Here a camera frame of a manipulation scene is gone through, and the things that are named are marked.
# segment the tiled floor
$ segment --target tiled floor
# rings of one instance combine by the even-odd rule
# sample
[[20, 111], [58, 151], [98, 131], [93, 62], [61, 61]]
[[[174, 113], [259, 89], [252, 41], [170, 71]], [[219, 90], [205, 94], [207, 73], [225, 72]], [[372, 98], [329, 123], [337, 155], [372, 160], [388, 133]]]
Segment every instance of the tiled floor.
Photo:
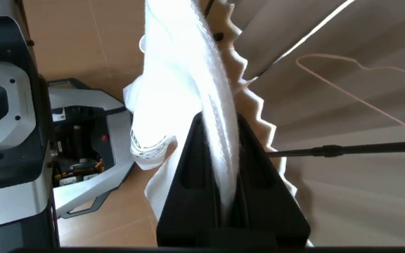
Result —
[[[204, 8], [208, 0], [200, 0]], [[122, 89], [142, 72], [143, 0], [24, 0], [39, 72], [49, 80], [76, 77], [122, 100]], [[218, 1], [207, 18], [213, 32], [223, 32], [219, 43], [237, 111], [242, 113], [262, 143], [270, 126], [257, 121], [257, 99], [247, 95], [240, 76], [245, 63], [236, 57], [229, 27], [232, 6]], [[122, 186], [92, 214], [59, 219], [64, 246], [155, 246], [157, 221], [143, 191], [155, 170], [135, 168]]]

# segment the beige curtain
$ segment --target beige curtain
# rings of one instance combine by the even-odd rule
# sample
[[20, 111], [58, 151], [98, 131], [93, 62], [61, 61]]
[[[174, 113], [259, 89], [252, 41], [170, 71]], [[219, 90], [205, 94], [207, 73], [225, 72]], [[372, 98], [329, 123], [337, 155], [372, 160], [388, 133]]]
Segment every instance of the beige curtain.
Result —
[[[344, 1], [237, 0], [242, 30], [235, 50], [243, 77], [264, 99], [262, 119], [277, 126], [273, 147], [310, 148], [405, 141], [405, 128], [301, 70], [307, 53], [356, 58], [367, 66], [405, 68], [405, 1], [356, 0], [286, 57]], [[366, 72], [339, 60], [308, 58], [318, 74], [405, 121], [405, 74]], [[289, 158], [286, 176], [315, 245], [405, 245], [405, 154]]]

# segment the thin string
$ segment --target thin string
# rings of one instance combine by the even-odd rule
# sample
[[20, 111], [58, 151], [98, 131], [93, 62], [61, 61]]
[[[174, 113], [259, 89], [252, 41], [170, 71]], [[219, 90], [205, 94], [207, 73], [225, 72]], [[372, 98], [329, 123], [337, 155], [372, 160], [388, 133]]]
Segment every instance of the thin string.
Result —
[[321, 81], [331, 85], [333, 88], [337, 89], [338, 91], [341, 91], [342, 93], [348, 95], [349, 97], [359, 101], [360, 103], [363, 103], [364, 105], [368, 106], [369, 108], [375, 110], [376, 112], [379, 112], [380, 114], [388, 117], [389, 119], [401, 124], [402, 126], [405, 127], [405, 122], [403, 122], [402, 120], [396, 118], [395, 116], [390, 115], [387, 112], [384, 112], [383, 110], [377, 108], [374, 105], [371, 105], [370, 103], [364, 101], [363, 99], [355, 96], [354, 94], [345, 91], [344, 89], [340, 88], [339, 86], [337, 86], [336, 84], [332, 83], [331, 81], [327, 80], [326, 78], [322, 77], [319, 74], [316, 74], [314, 71], [310, 70], [308, 67], [304, 66], [303, 64], [300, 63], [301, 59], [304, 58], [310, 58], [310, 57], [317, 57], [317, 58], [330, 58], [330, 59], [336, 59], [336, 60], [346, 60], [348, 62], [351, 63], [356, 63], [357, 66], [359, 66], [362, 70], [366, 70], [366, 71], [373, 71], [373, 70], [396, 70], [396, 71], [400, 71], [405, 73], [405, 69], [402, 69], [400, 67], [393, 67], [393, 66], [380, 66], [380, 67], [365, 67], [363, 66], [361, 63], [359, 63], [358, 60], [354, 59], [354, 58], [349, 58], [349, 57], [344, 57], [344, 56], [337, 56], [337, 55], [331, 55], [331, 54], [327, 54], [327, 53], [309, 53], [303, 56], [300, 56], [298, 59], [296, 59], [296, 64], [302, 68], [303, 70], [307, 71], [309, 74], [312, 74], [313, 76], [315, 76], [316, 78], [320, 79]]

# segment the white towel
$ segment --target white towel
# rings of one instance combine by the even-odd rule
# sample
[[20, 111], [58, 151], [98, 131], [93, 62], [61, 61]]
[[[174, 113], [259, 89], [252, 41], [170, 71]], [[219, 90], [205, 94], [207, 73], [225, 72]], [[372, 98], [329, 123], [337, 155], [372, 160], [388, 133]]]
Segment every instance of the white towel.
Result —
[[134, 113], [131, 152], [142, 169], [164, 161], [145, 195], [157, 217], [162, 209], [194, 116], [202, 111], [222, 214], [229, 210], [238, 173], [238, 127], [224, 66], [198, 3], [146, 0], [143, 75], [124, 89]]

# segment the orange wire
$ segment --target orange wire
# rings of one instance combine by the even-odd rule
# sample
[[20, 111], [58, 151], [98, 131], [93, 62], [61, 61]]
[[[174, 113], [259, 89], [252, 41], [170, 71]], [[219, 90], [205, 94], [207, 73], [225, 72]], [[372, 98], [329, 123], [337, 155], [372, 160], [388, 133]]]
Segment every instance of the orange wire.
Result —
[[337, 56], [337, 55], [331, 55], [331, 54], [327, 54], [327, 53], [309, 53], [303, 56], [300, 56], [299, 58], [296, 59], [296, 64], [298, 65], [298, 67], [302, 68], [303, 70], [307, 71], [309, 74], [312, 74], [313, 76], [315, 76], [316, 78], [320, 79], [321, 81], [331, 85], [333, 88], [337, 89], [338, 91], [343, 92], [344, 94], [348, 95], [349, 97], [359, 101], [360, 103], [363, 103], [364, 105], [368, 106], [369, 108], [379, 112], [380, 114], [388, 117], [389, 119], [398, 122], [399, 124], [401, 124], [402, 126], [405, 127], [405, 122], [403, 122], [402, 120], [396, 118], [395, 116], [390, 115], [387, 112], [384, 112], [383, 110], [377, 108], [374, 105], [371, 105], [370, 103], [364, 101], [363, 99], [355, 96], [354, 94], [345, 91], [344, 89], [340, 88], [339, 86], [337, 86], [336, 84], [332, 83], [331, 81], [327, 80], [326, 78], [322, 77], [319, 74], [316, 74], [315, 72], [313, 72], [312, 70], [310, 70], [308, 67], [304, 66], [303, 64], [300, 63], [301, 59], [304, 58], [310, 58], [310, 57], [318, 57], [318, 58], [330, 58], [330, 59], [336, 59], [336, 60], [345, 60], [351, 63], [356, 63], [357, 66], [359, 66], [362, 70], [366, 70], [366, 71], [373, 71], [373, 70], [396, 70], [396, 71], [400, 71], [405, 73], [405, 69], [402, 69], [400, 67], [393, 67], [393, 66], [380, 66], [380, 67], [365, 67], [363, 66], [361, 63], [359, 63], [358, 60], [354, 59], [354, 58], [349, 58], [349, 57], [345, 57], [345, 56]]

